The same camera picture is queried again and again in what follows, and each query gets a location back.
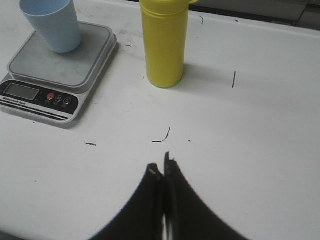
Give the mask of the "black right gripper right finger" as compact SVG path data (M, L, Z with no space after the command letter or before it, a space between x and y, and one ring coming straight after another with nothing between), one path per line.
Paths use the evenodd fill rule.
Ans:
M164 157L165 221L169 240L244 240L201 200L178 163Z

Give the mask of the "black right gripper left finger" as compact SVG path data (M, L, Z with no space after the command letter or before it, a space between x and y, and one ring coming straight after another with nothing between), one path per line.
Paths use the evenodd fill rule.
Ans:
M93 240L162 240L164 177L157 164L147 165L144 176L121 211Z

